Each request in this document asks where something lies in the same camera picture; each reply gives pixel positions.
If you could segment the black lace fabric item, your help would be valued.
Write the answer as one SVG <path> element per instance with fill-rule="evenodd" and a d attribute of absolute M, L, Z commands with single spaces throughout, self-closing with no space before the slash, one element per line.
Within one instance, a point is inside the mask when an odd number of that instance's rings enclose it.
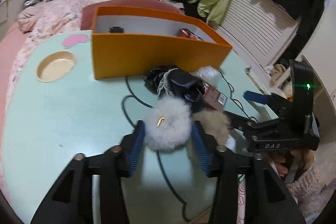
<path fill-rule="evenodd" d="M 170 96 L 184 100 L 192 113 L 200 112 L 206 107 L 203 81 L 175 65 L 151 69 L 144 76 L 144 81 L 159 97 Z"/>

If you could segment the pink floral duvet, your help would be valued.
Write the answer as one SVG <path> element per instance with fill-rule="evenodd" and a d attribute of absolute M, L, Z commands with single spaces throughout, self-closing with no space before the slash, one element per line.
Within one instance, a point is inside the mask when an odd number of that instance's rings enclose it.
<path fill-rule="evenodd" d="M 159 0 L 51 0 L 24 9 L 1 40 L 1 100 L 12 92 L 15 78 L 41 42 L 56 34 L 90 28 L 97 3 L 171 8 Z"/>

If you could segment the beige fluffy pompom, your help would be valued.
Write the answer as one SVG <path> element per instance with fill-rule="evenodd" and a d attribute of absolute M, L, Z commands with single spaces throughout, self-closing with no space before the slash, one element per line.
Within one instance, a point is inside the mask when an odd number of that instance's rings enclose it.
<path fill-rule="evenodd" d="M 199 121 L 206 134 L 212 135 L 219 145 L 226 145 L 231 121 L 223 112 L 203 110 L 192 115 L 193 121 Z"/>

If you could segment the white fluffy pompom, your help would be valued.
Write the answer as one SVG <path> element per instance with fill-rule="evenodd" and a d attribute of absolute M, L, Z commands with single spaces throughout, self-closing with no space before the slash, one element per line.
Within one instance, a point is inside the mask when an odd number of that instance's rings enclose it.
<path fill-rule="evenodd" d="M 145 144 L 153 151 L 173 151 L 188 141 L 191 134 L 190 106 L 182 99 L 165 96 L 143 119 Z"/>

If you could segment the orange cardboard box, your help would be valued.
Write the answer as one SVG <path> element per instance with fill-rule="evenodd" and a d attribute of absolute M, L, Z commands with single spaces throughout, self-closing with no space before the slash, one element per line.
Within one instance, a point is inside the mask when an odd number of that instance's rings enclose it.
<path fill-rule="evenodd" d="M 187 28 L 203 41 L 178 36 Z M 232 46 L 193 17 L 141 7 L 100 6 L 92 21 L 92 68 L 97 80 L 144 75 L 160 65 L 187 72 L 218 69 Z"/>

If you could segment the brown chocolate milk carton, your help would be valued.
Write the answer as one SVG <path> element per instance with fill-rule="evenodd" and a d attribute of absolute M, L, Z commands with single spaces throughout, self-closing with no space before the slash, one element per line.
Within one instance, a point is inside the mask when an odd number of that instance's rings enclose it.
<path fill-rule="evenodd" d="M 224 107 L 227 102 L 227 96 L 220 92 L 216 87 L 204 82 L 205 93 L 203 100 L 206 104 L 206 108 L 224 112 Z"/>

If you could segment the dark red black pouch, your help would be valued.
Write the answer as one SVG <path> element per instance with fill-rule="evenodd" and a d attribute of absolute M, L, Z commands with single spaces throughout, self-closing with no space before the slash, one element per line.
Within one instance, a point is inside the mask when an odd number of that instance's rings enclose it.
<path fill-rule="evenodd" d="M 180 29 L 178 31 L 178 36 L 179 37 L 183 37 L 183 38 L 189 38 L 189 39 L 195 39 L 195 40 L 203 41 L 203 39 L 201 37 L 197 36 L 196 34 L 194 34 L 193 32 L 191 32 L 187 28 Z"/>

